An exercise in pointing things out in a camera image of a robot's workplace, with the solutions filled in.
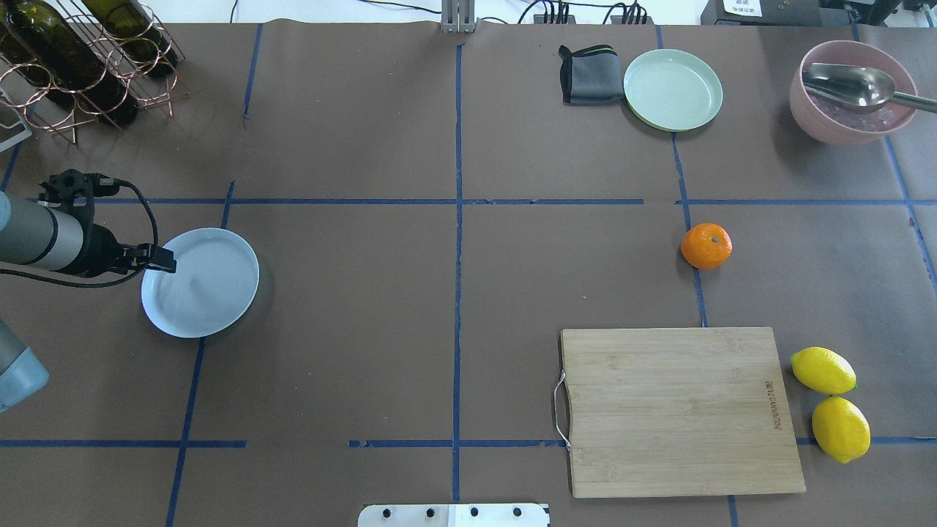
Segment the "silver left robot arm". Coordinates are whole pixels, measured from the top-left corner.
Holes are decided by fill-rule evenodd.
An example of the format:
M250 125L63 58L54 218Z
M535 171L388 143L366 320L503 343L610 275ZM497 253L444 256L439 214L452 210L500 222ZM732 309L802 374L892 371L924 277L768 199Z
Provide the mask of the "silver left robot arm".
M93 279L101 274L143 270L174 273L173 251L157 240L122 244L94 222L92 202L70 210L2 195L1 257L6 264ZM3 321L1 324L1 411L21 403L49 381L32 348Z

